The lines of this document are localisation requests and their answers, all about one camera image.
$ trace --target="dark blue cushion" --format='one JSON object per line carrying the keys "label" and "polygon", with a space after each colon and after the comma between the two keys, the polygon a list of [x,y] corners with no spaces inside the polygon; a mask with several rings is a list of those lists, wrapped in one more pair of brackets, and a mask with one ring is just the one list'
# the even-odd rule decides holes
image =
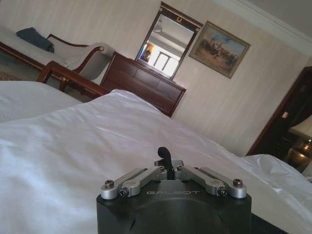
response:
{"label": "dark blue cushion", "polygon": [[43,50],[54,53],[53,43],[41,36],[33,27],[22,29],[16,32],[16,35]]}

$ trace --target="doorway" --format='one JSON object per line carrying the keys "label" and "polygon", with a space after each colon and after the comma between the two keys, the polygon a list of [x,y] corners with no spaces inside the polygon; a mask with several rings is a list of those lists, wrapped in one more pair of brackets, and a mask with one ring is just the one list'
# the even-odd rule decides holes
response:
{"label": "doorway", "polygon": [[247,155],[269,154],[284,160],[299,137],[289,128],[312,114],[312,67],[305,67]]}

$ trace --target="chaise lounge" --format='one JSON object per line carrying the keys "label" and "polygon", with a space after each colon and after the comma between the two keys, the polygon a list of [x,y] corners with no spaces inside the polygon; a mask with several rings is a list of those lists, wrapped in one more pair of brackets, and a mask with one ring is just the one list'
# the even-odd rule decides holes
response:
{"label": "chaise lounge", "polygon": [[[52,34],[47,38],[53,43],[54,53],[38,48],[19,38],[14,31],[0,25],[0,49],[21,61],[42,70],[49,62],[55,61],[63,67],[79,74],[85,79],[96,80],[113,56],[113,48],[105,43],[92,45],[72,44]],[[68,79],[60,80],[64,91]]]}

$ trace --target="wooden door frame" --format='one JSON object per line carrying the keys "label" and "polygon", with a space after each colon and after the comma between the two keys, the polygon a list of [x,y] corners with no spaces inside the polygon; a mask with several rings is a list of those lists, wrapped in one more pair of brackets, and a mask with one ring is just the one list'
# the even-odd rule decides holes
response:
{"label": "wooden door frame", "polygon": [[299,74],[298,78],[296,79],[296,81],[293,83],[292,87],[289,89],[288,93],[285,95],[285,97],[283,98],[283,100],[281,101],[281,103],[279,104],[278,108],[275,110],[275,112],[273,113],[273,115],[271,116],[270,120],[268,121],[268,123],[265,125],[265,127],[263,128],[263,130],[261,131],[260,135],[258,136],[257,140],[253,143],[252,147],[250,148],[250,150],[247,153],[247,156],[249,155],[254,155],[254,152],[256,150],[256,148],[258,147],[258,145],[260,144],[260,142],[263,140],[265,134],[267,133],[267,131],[269,130],[269,128],[272,126],[273,122],[280,117],[280,113],[282,112],[282,110],[284,109],[285,105],[288,103],[288,101],[290,100],[290,98],[292,97],[292,95],[294,94],[294,92],[297,90],[298,86],[301,84],[301,80],[304,78],[304,75],[307,72],[312,72],[312,66],[311,67],[305,67],[303,68],[303,70],[301,71],[301,73]]}

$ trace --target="framed painting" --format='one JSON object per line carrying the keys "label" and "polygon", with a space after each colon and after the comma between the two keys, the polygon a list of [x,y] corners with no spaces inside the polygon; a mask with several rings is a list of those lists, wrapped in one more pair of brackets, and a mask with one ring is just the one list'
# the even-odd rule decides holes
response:
{"label": "framed painting", "polygon": [[231,78],[249,47],[247,42],[207,21],[189,56]]}

